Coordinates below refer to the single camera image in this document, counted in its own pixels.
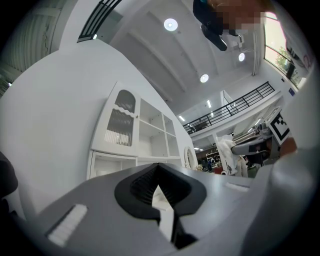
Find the balcony railing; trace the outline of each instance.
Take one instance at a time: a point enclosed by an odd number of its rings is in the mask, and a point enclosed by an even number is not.
[[[274,91],[275,89],[273,89],[267,81],[264,84],[260,85],[258,88],[248,92],[241,98],[238,98],[227,105],[224,105],[204,116],[201,116],[196,120],[185,124],[183,127],[188,134],[196,133],[204,128],[213,126],[214,124],[230,118],[233,115],[251,107]]]
[[[85,41],[93,39],[105,19],[121,1],[122,0],[101,0],[86,21],[79,40]]]

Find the window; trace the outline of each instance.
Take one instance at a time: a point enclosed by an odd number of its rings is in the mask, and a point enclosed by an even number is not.
[[[278,68],[290,81],[298,87],[301,77],[286,51],[286,38],[282,31],[280,22],[275,14],[265,14],[265,54],[264,58]]]

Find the ceiling light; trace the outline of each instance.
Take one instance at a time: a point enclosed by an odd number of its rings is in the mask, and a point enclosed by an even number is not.
[[[245,60],[245,54],[242,52],[239,54],[239,61],[243,62]]]
[[[209,76],[207,74],[203,74],[201,77],[200,77],[200,82],[201,83],[205,83],[206,81],[209,80]]]
[[[256,123],[254,124],[255,126],[257,125],[257,123],[259,123],[259,121],[261,120],[262,118],[260,118],[258,121],[256,121]]]
[[[164,28],[168,31],[175,31],[178,28],[178,23],[173,18],[168,18],[163,23]]]

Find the arched cabinet door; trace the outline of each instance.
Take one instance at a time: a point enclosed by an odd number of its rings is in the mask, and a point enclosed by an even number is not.
[[[140,97],[116,83],[100,114],[91,149],[138,156]]]

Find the white cabinet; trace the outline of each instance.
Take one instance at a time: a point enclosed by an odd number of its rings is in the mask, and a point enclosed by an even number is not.
[[[139,115],[140,97],[117,82],[100,114],[91,149],[138,156]]]
[[[90,167],[87,173],[87,179],[92,179],[135,167],[136,158],[92,151],[91,157],[89,157],[89,163]]]
[[[173,121],[119,82],[100,114],[87,179],[151,163],[182,166]]]

